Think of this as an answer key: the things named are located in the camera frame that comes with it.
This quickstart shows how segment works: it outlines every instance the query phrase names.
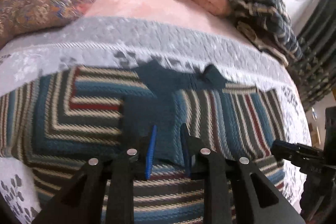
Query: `silver screw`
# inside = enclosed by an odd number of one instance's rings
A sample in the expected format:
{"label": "silver screw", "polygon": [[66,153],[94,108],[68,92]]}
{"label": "silver screw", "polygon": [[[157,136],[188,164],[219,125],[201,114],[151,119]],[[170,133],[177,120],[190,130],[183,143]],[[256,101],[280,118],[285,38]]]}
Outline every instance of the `silver screw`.
{"label": "silver screw", "polygon": [[96,159],[96,158],[91,158],[91,159],[89,159],[89,164],[90,164],[90,165],[97,165],[98,162],[99,162],[99,160]]}
{"label": "silver screw", "polygon": [[201,149],[201,153],[202,153],[203,155],[209,155],[210,152],[211,152],[211,150],[210,150],[209,148],[202,148],[202,149]]}
{"label": "silver screw", "polygon": [[131,148],[131,149],[128,149],[127,150],[127,155],[129,155],[129,156],[134,156],[134,155],[136,155],[137,154],[137,150],[136,149],[134,149],[134,148]]}
{"label": "silver screw", "polygon": [[245,158],[245,157],[241,157],[239,159],[240,163],[241,164],[249,164],[250,160],[248,158]]}

